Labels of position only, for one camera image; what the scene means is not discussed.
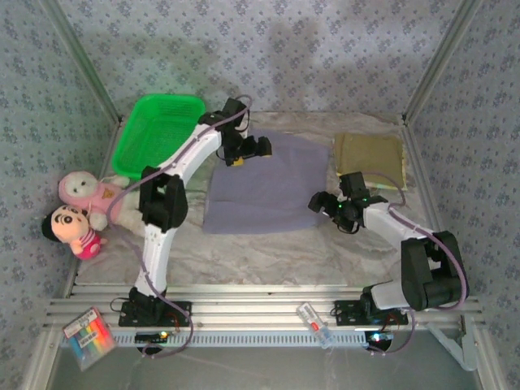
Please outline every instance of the box of crayons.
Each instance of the box of crayons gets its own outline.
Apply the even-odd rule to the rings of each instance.
[[[95,307],[91,307],[64,327],[63,333],[81,371],[92,366],[116,347],[114,337]]]

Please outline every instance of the green basket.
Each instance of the green basket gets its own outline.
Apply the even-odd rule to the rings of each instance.
[[[191,95],[142,97],[112,156],[114,172],[139,180],[145,167],[158,167],[184,144],[205,112],[204,102]]]

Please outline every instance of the stuffed toy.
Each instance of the stuffed toy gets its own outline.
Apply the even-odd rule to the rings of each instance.
[[[128,177],[113,176],[105,182],[98,181],[88,172],[75,171],[61,179],[58,195],[63,203],[87,210],[90,226],[94,230],[101,231],[108,224],[106,220],[108,206],[129,183]],[[134,191],[115,204],[110,215],[111,220],[138,236],[144,236],[145,224],[138,208],[139,192]]]
[[[87,211],[74,206],[60,206],[48,214],[41,224],[41,232],[49,240],[69,244],[81,260],[90,260],[99,254],[106,239],[90,226]]]

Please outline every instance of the purple towel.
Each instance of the purple towel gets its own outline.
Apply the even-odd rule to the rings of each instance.
[[[247,159],[240,167],[219,162],[206,198],[202,231],[265,234],[327,221],[307,205],[326,188],[330,149],[299,136],[268,130],[252,133],[269,138],[273,155]]]

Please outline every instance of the patterned wallpaper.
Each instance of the patterned wallpaper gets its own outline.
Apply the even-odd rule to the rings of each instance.
[[[520,3],[484,2],[414,124],[512,388],[520,388]]]
[[[401,113],[459,1],[59,0],[120,114],[144,93],[210,109]]]
[[[111,124],[35,0],[0,5],[0,388],[20,385],[47,299],[70,267],[41,237],[59,179],[98,173]]]

